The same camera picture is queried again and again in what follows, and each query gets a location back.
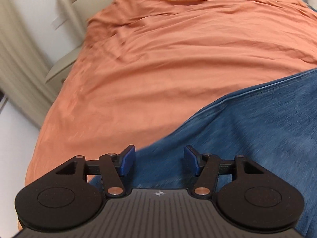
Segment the ridged surface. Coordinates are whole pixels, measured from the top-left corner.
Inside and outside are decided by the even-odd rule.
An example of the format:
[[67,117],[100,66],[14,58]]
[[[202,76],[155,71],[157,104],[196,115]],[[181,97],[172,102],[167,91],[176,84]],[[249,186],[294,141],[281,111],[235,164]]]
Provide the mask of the ridged surface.
[[89,223],[63,233],[25,229],[17,238],[301,238],[295,230],[254,234],[224,220],[207,200],[186,190],[134,189],[109,200]]

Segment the curtain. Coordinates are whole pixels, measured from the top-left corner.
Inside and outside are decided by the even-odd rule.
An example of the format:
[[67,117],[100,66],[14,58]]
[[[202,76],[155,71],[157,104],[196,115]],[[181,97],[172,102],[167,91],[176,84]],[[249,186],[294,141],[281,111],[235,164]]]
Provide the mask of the curtain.
[[39,127],[57,96],[48,71],[12,2],[0,0],[0,89]]

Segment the round black disc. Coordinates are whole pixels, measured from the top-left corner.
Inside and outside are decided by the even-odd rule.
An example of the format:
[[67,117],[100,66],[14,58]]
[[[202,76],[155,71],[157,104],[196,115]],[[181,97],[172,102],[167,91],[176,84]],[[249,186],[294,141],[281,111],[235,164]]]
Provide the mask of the round black disc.
[[71,175],[39,179],[21,190],[15,208],[23,225],[41,231],[71,229],[91,219],[102,204],[100,192]]
[[293,226],[304,209],[297,189],[278,177],[261,174],[225,185],[217,204],[229,220],[248,229],[272,232]]

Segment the nightstand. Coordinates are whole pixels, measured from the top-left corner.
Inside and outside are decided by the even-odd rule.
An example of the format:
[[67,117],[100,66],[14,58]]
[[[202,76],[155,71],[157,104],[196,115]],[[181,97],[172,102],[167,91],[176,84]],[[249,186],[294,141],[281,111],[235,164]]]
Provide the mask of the nightstand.
[[81,46],[75,48],[73,51],[59,59],[48,72],[45,83],[50,85],[58,93],[60,92],[63,82],[67,78],[73,64],[75,63]]

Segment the bed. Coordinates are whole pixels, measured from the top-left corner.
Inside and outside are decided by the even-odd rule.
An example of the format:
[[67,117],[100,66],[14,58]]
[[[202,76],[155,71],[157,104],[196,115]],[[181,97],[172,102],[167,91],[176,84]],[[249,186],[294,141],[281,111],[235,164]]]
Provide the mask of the bed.
[[59,2],[83,45],[26,185],[75,155],[145,148],[227,94],[316,67],[317,15],[301,0]]

